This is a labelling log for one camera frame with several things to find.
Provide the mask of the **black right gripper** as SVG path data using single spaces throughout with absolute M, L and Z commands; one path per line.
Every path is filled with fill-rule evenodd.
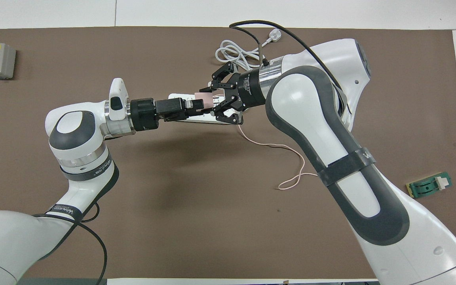
M 226 99 L 213 99 L 213 109 L 187 110 L 186 115 L 188 118 L 192 120 L 197 120 L 198 118 L 200 120 L 212 120 L 213 124 L 241 125 L 243 123 L 243 115 L 240 110 L 266 103 L 260 87 L 259 70 L 251 70 L 242 74 L 234 73 L 234 70 L 233 63 L 225 63 L 212 74 L 212 80 L 207 87 L 199 91 L 201 93 L 212 93 L 217 89 L 228 89 L 228 99 L 235 96 L 237 100 L 228 104 Z M 234 74 L 230 77 L 228 83 L 222 83 L 222 80 L 232 73 Z

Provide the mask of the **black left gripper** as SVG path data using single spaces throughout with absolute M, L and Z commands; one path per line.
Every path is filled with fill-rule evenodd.
M 203 99 L 134 99 L 130 102 L 130 119 L 136 131 L 153 130 L 159 127 L 159 120 L 171 122 L 187 119 L 190 110 L 204 110 Z

